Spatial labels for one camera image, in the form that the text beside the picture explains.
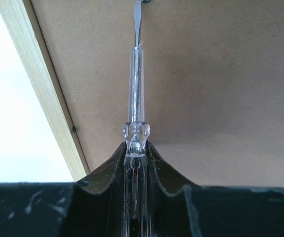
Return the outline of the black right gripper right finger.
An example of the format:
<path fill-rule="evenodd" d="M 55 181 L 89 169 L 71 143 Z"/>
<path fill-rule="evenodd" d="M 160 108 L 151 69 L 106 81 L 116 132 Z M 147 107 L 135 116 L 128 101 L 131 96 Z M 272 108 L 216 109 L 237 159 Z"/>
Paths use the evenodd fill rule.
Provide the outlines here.
<path fill-rule="evenodd" d="M 156 237 L 284 237 L 284 188 L 199 186 L 148 143 Z"/>

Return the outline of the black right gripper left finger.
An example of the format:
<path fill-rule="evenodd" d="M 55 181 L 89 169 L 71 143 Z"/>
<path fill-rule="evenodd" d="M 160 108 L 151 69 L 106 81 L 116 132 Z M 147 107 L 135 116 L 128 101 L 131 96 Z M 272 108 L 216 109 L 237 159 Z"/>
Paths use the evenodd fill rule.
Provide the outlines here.
<path fill-rule="evenodd" d="M 125 150 L 77 182 L 0 183 L 0 237 L 121 236 Z"/>

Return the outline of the clear handled screwdriver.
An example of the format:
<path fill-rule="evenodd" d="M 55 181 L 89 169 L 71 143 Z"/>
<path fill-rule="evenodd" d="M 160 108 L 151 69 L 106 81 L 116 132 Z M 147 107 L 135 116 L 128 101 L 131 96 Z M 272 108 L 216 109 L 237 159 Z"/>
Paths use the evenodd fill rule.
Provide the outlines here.
<path fill-rule="evenodd" d="M 143 49 L 141 42 L 142 1 L 134 2 L 135 45 L 131 52 L 128 121 L 123 125 L 124 237 L 148 236 L 146 142 L 150 126 L 145 122 Z"/>

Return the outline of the wooden picture frame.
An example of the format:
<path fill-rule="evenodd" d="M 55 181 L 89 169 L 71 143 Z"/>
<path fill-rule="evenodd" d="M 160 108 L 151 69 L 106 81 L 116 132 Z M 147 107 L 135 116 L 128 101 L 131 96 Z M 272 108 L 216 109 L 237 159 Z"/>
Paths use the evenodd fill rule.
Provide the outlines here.
<path fill-rule="evenodd" d="M 39 49 L 89 170 L 123 141 L 132 0 L 0 0 L 26 63 Z M 200 185 L 284 187 L 284 0 L 142 6 L 149 141 Z"/>

